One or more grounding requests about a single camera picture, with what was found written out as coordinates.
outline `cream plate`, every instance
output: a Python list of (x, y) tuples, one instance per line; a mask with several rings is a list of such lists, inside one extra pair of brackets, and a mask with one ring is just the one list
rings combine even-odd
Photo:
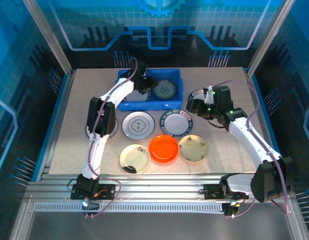
[(146, 139), (153, 133), (154, 129), (154, 119), (144, 111), (132, 112), (122, 122), (124, 135), (132, 140)]
[(207, 142), (200, 136), (188, 135), (179, 142), (180, 156), (190, 162), (199, 163), (208, 156)]
[(139, 144), (127, 146), (120, 154), (120, 166), (130, 174), (142, 173), (150, 164), (148, 149)]

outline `glass panel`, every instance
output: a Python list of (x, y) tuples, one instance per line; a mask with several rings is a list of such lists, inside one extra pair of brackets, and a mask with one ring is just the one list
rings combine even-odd
[(255, 76), (280, 152), (297, 163), (295, 191), (302, 193), (309, 189), (309, 1), (295, 1)]
[(280, 3), (38, 1), (74, 68), (122, 68), (120, 51), (152, 67), (247, 67)]
[(23, 2), (0, 1), (0, 239), (9, 238), (63, 78)]

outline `white plate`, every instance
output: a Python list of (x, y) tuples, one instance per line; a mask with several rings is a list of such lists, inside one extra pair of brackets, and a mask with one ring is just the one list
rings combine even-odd
[(204, 90), (203, 89), (198, 89), (190, 93), (188, 97), (188, 101), (192, 99), (201, 99), (201, 100), (206, 100)]
[(208, 156), (207, 142), (197, 135), (185, 136), (179, 142), (179, 154), (190, 163), (199, 163)]
[(137, 90), (134, 90), (132, 93), (128, 94), (123, 101), (124, 102), (145, 102), (151, 99), (151, 92), (141, 94)]
[[(117, 134), (117, 132), (118, 132), (118, 129), (119, 129), (119, 123), (118, 123), (118, 120), (115, 119), (115, 126), (114, 126), (114, 129), (113, 129), (113, 131), (109, 134), (109, 137), (108, 137), (108, 139), (106, 140), (107, 142), (114, 138), (114, 136), (115, 136), (115, 135)], [(88, 126), (85, 126), (85, 135), (89, 138)]]
[(120, 154), (120, 166), (130, 174), (142, 173), (150, 164), (149, 151), (142, 145), (127, 146)]
[(193, 120), (187, 112), (181, 109), (172, 109), (162, 115), (160, 127), (165, 134), (174, 138), (182, 138), (190, 133), (193, 128)]
[(135, 111), (126, 116), (122, 122), (123, 133), (132, 140), (148, 138), (155, 129), (155, 121), (144, 111)]
[(168, 100), (173, 98), (177, 93), (176, 85), (169, 80), (161, 80), (159, 85), (153, 89), (153, 94), (158, 99)]

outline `gray plate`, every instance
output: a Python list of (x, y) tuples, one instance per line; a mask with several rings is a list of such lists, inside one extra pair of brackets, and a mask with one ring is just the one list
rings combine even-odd
[[(115, 137), (115, 135), (117, 134), (119, 129), (119, 123), (118, 120), (115, 119), (115, 126), (113, 131), (109, 134), (108, 139), (106, 140), (107, 142), (110, 141), (111, 139), (113, 139)], [(87, 137), (89, 136), (89, 132), (88, 132), (88, 126), (85, 126), (85, 134), (87, 135)]]
[(144, 111), (135, 111), (126, 116), (122, 122), (124, 135), (132, 140), (148, 138), (155, 129), (155, 121)]
[(134, 90), (132, 93), (128, 94), (123, 101), (124, 102), (145, 102), (151, 99), (151, 92), (145, 94), (139, 93), (137, 90)]

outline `gear logo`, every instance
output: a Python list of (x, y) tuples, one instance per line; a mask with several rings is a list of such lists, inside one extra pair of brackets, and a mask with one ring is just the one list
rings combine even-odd
[(174, 14), (175, 10), (180, 10), (180, 5), (185, 4), (186, 0), (134, 0), (143, 10), (145, 14), (150, 14), (151, 17), (157, 15), (168, 17), (169, 14)]

